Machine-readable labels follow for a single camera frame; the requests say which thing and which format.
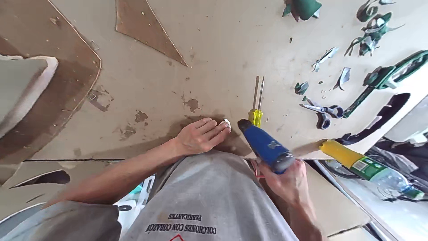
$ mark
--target bottle label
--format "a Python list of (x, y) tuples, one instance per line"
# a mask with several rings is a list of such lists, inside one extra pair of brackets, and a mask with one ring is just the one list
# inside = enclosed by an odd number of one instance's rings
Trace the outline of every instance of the bottle label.
[(385, 168), (387, 168), (385, 165), (371, 158), (363, 157), (352, 165), (351, 171), (369, 181), (374, 175)]

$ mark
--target plastic water bottle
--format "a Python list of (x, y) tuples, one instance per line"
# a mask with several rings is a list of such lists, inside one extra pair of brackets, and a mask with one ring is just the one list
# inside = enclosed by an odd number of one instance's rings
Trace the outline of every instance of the plastic water bottle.
[(411, 186), (409, 181), (401, 173), (358, 152), (350, 150), (334, 140), (323, 142), (320, 150), (336, 159), (353, 173), (376, 184), (383, 190), (395, 190), (415, 200), (420, 200), (424, 196), (424, 193)]
[(369, 182), (376, 184), (383, 190), (394, 190), (414, 200), (421, 200), (424, 196), (424, 193), (410, 185), (401, 173), (391, 168), (385, 168), (378, 172)]

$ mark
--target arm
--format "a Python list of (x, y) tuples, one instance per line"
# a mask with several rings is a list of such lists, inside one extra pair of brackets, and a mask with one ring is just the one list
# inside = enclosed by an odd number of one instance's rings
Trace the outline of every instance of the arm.
[(289, 206), (290, 227), (297, 238), (301, 241), (327, 240), (317, 225), (309, 197), (305, 163), (297, 159), (280, 175), (273, 173), (264, 163), (260, 164), (259, 168), (265, 176), (267, 185)]
[(144, 154), (107, 167), (102, 173), (71, 185), (45, 207), (61, 201), (91, 204), (113, 204), (132, 191), (139, 183), (162, 166), (172, 164), (181, 157), (211, 150), (230, 133), (229, 125), (204, 118), (191, 123), (177, 137)]

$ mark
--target gray t-shirt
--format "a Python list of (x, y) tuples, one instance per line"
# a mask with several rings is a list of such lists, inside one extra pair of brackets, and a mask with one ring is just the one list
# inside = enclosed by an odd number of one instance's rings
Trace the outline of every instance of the gray t-shirt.
[[(0, 241), (117, 241), (116, 206), (60, 202)], [(121, 241), (286, 240), (290, 226), (240, 157), (210, 151), (173, 170)]]

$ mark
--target wrist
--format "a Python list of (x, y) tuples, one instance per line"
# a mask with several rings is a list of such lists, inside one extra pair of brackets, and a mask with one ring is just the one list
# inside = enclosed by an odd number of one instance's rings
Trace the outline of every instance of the wrist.
[(295, 212), (299, 213), (303, 217), (307, 217), (308, 219), (315, 221), (315, 209), (311, 202), (311, 200), (299, 201), (290, 204)]
[(176, 137), (167, 141), (165, 145), (168, 147), (167, 149), (170, 150), (172, 158), (183, 157), (186, 155), (186, 153), (183, 151), (183, 148), (181, 147), (181, 143), (178, 141)]

